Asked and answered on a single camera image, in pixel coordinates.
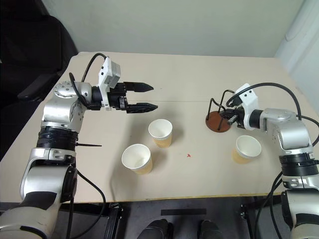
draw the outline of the shoe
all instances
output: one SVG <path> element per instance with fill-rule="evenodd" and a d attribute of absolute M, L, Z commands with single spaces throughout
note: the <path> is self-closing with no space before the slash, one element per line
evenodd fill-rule
<path fill-rule="evenodd" d="M 208 220 L 200 223 L 197 236 L 198 239 L 224 239 L 218 226 Z"/>
<path fill-rule="evenodd" d="M 138 239 L 172 239 L 174 227 L 167 220 L 151 222 L 139 235 Z"/>

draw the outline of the black cable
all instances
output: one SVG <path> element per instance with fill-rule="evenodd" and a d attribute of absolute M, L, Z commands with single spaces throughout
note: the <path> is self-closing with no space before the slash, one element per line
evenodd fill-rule
<path fill-rule="evenodd" d="M 316 121 L 315 119 L 310 118 L 310 117 L 307 117 L 307 116 L 301 116 L 301 118 L 306 119 L 306 120 L 309 120 L 309 121 L 315 123 L 315 124 L 319 127 L 319 122 Z M 318 137 L 315 139 L 315 141 L 313 142 L 313 147 L 314 147 L 318 142 L 319 142 L 319 135 L 318 135 Z"/>
<path fill-rule="evenodd" d="M 102 56 L 104 58 L 104 60 L 106 59 L 106 56 L 102 53 L 96 53 L 90 60 L 89 64 L 87 65 L 86 69 L 85 69 L 85 72 L 83 74 L 83 77 L 82 77 L 82 80 L 81 82 L 84 82 L 85 81 L 85 78 L 86 78 L 86 75 L 88 74 L 89 70 L 90 70 L 90 67 L 93 63 L 93 61 L 95 60 L 95 58 L 97 58 L 98 56 Z"/>
<path fill-rule="evenodd" d="M 80 173 L 78 171 L 78 175 L 83 178 L 86 182 L 88 182 L 93 188 L 95 188 L 102 196 L 103 198 L 103 205 L 102 205 L 102 209 L 101 209 L 101 212 L 100 214 L 98 215 L 98 217 L 96 218 L 96 220 L 94 221 L 94 223 L 91 224 L 91 226 L 89 226 L 84 232 L 76 235 L 75 237 L 72 237 L 71 239 L 77 239 L 81 236 L 83 236 L 84 234 L 86 234 L 90 229 L 92 229 L 92 227 L 94 227 L 94 225 L 99 221 L 99 219 L 101 218 L 103 212 L 104 212 L 104 209 L 106 207 L 106 199 L 105 199 L 105 196 L 104 196 L 104 193 L 102 192 L 101 189 L 99 189 L 94 183 L 92 183 L 89 179 L 87 179 L 82 173 Z"/>
<path fill-rule="evenodd" d="M 79 98 L 80 102 L 86 107 L 88 108 L 88 103 L 86 102 L 85 98 L 83 95 L 81 95 L 78 91 L 78 89 L 76 88 L 75 85 L 75 79 L 74 79 L 74 75 L 70 72 L 69 73 L 69 77 L 70 77 L 70 81 L 71 81 L 71 85 L 75 91 L 76 96 Z"/>
<path fill-rule="evenodd" d="M 273 210 L 273 202 L 274 202 L 274 198 L 273 198 L 273 194 L 272 194 L 271 197 L 270 197 L 270 205 L 269 205 L 271 220 L 273 221 L 274 228 L 275 228 L 275 230 L 276 230 L 276 233 L 277 233 L 278 238 L 279 238 L 279 239 L 283 239 L 282 236 L 281 236 L 281 234 L 280 234 L 280 231 L 279 231 L 279 229 L 278 229 L 276 220 L 275 220 L 274 210 Z"/>
<path fill-rule="evenodd" d="M 226 102 L 226 106 L 227 107 L 233 107 L 232 105 L 230 105 L 230 102 L 232 100 L 234 100 L 235 97 L 241 95 L 242 93 L 245 93 L 246 91 L 248 90 L 251 90 L 253 88 L 257 88 L 257 87 L 261 87 L 261 86 L 274 86 L 274 87 L 278 87 L 280 89 L 283 89 L 285 90 L 286 92 L 289 93 L 289 95 L 293 98 L 295 104 L 296 104 L 296 107 L 297 107 L 297 115 L 298 115 L 298 119 L 301 120 L 301 109 L 300 109 L 300 105 L 299 105 L 299 102 L 297 100 L 297 97 L 295 96 L 295 94 L 290 90 L 288 89 L 287 87 L 283 86 L 283 85 L 280 85 L 280 84 L 277 84 L 277 83 L 259 83 L 259 84 L 255 84 L 255 85 L 252 85 L 252 86 L 249 86 L 243 90 L 241 90 L 240 92 L 234 94 L 227 102 Z"/>
<path fill-rule="evenodd" d="M 71 227 L 72 227 L 72 220 L 73 220 L 73 211 L 74 211 L 74 198 L 72 197 L 70 200 L 70 212 L 69 212 L 69 222 L 68 228 L 66 231 L 66 239 L 71 238 Z"/>
<path fill-rule="evenodd" d="M 225 108 L 224 106 L 220 105 L 219 103 L 217 103 L 217 102 L 214 100 L 214 98 L 211 98 L 211 100 L 214 102 L 215 105 L 217 105 L 217 106 L 220 107 L 220 108 L 223 108 L 223 110 L 226 111 L 226 108 Z"/>
<path fill-rule="evenodd" d="M 279 185 L 282 183 L 282 180 L 280 179 L 277 184 L 275 185 L 275 188 L 274 188 L 274 191 L 279 187 Z M 262 206 L 259 208 L 258 210 L 258 213 L 257 213 L 257 216 L 256 216 L 256 220 L 255 220 L 255 231 L 254 231 L 254 239 L 257 239 L 257 225 L 258 225 L 258 221 L 259 221 L 259 217 L 261 215 L 261 211 L 262 209 L 265 207 L 265 205 L 267 204 L 267 202 L 269 201 L 269 198 L 270 198 L 270 194 L 271 194 L 271 191 L 268 193 L 264 203 L 262 204 Z"/>
<path fill-rule="evenodd" d="M 280 174 L 278 174 L 278 176 L 276 177 L 276 179 L 278 180 L 278 179 L 281 177 L 282 174 L 283 174 L 283 173 L 280 172 Z M 273 221 L 273 224 L 274 224 L 274 227 L 275 227 L 277 236 L 278 236 L 279 239 L 282 239 L 282 237 L 281 237 L 281 235 L 280 235 L 280 231 L 279 231 L 278 226 L 277 226 L 277 223 L 276 223 L 276 220 L 275 220 L 275 217 L 274 217 L 274 211 L 273 211 L 273 202 L 274 202 L 273 194 L 274 194 L 274 190 L 275 190 L 275 184 L 276 184 L 276 183 L 274 182 L 274 183 L 273 183 L 273 186 L 272 186 L 272 188 L 271 188 L 271 191 L 270 191 L 270 196 L 269 196 L 269 199 L 270 199 L 270 207 L 269 207 L 269 209 L 270 209 L 271 219 L 272 219 L 272 221 Z"/>

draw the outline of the white paper cup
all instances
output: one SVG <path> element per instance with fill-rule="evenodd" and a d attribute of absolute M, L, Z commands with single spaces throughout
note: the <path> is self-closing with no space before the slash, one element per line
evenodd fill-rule
<path fill-rule="evenodd" d="M 232 158 L 237 163 L 248 163 L 261 153 L 261 145 L 257 139 L 249 135 L 242 135 L 236 140 L 236 147 L 232 151 Z"/>
<path fill-rule="evenodd" d="M 139 143 L 124 150 L 122 163 L 137 174 L 149 173 L 153 168 L 150 149 Z"/>
<path fill-rule="evenodd" d="M 165 119 L 157 119 L 150 123 L 149 133 L 158 147 L 167 148 L 171 144 L 173 125 Z"/>

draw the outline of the chair armrest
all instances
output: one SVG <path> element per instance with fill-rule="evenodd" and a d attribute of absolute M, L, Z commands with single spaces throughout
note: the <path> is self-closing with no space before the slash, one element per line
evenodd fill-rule
<path fill-rule="evenodd" d="M 38 100 L 41 96 L 43 96 L 44 99 L 58 79 L 59 76 L 56 73 L 39 75 L 35 81 L 20 92 L 17 97 L 22 101 Z"/>

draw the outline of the table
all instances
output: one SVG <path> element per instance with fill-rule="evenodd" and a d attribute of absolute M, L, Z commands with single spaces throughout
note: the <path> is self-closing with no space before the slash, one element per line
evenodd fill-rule
<path fill-rule="evenodd" d="M 93 54 L 82 52 L 74 56 L 59 82 L 69 80 L 69 72 L 80 81 Z M 244 83 L 280 83 L 294 91 L 303 115 L 318 120 L 318 115 L 275 58 L 104 54 L 120 64 L 121 82 L 145 82 L 154 87 L 146 93 L 129 92 L 129 102 L 159 106 L 145 114 L 103 109 L 85 113 L 79 142 L 102 147 L 77 147 L 77 168 L 103 190 L 108 202 L 267 194 L 281 170 L 270 141 L 257 129 L 247 131 L 233 126 L 226 133 L 215 133 L 205 125 L 210 98 L 219 101 L 225 89 L 236 90 Z M 86 80 L 91 85 L 98 83 L 102 63 L 103 58 L 97 58 L 92 65 Z M 281 89 L 262 87 L 255 92 L 261 109 L 296 111 L 290 96 Z M 30 151 L 36 146 L 43 107 L 51 95 L 52 92 L 39 105 L 0 163 L 1 202 L 21 201 L 19 184 Z M 158 148 L 148 135 L 149 123 L 158 118 L 173 124 L 169 148 Z M 310 122 L 305 124 L 314 140 L 318 129 Z M 236 138 L 243 134 L 256 137 L 262 145 L 259 158 L 244 165 L 231 159 Z M 150 148 L 154 160 L 150 174 L 136 175 L 121 165 L 122 152 L 134 143 Z M 319 155 L 318 147 L 314 152 Z M 99 193 L 78 177 L 75 202 L 100 201 Z"/>

